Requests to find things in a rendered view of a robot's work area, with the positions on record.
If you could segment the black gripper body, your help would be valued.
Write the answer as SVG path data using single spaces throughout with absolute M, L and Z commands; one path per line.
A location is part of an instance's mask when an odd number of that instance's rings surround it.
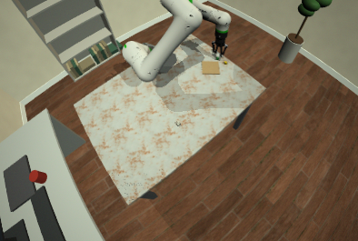
M 222 45 L 222 47 L 225 45 L 224 42 L 225 42 L 225 39 L 220 39 L 220 38 L 217 38 L 215 37 L 215 44 L 219 44 L 218 46 L 220 47 L 220 45 Z

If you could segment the tan square mat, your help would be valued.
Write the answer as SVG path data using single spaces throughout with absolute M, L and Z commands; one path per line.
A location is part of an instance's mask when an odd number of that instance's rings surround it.
M 219 63 L 216 61 L 202 61 L 203 74 L 220 75 Z

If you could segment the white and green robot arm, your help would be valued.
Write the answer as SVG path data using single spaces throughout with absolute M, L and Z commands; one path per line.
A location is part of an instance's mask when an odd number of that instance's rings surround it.
M 144 82 L 155 80 L 170 55 L 201 25 L 202 20 L 215 24 L 215 36 L 220 39 L 227 37 L 231 23 L 228 13 L 203 5 L 196 0 L 160 0 L 160 2 L 174 17 L 174 21 L 161 40 L 155 47 L 149 46 L 150 48 L 145 43 L 130 41 L 124 45 L 122 51 L 125 61 Z

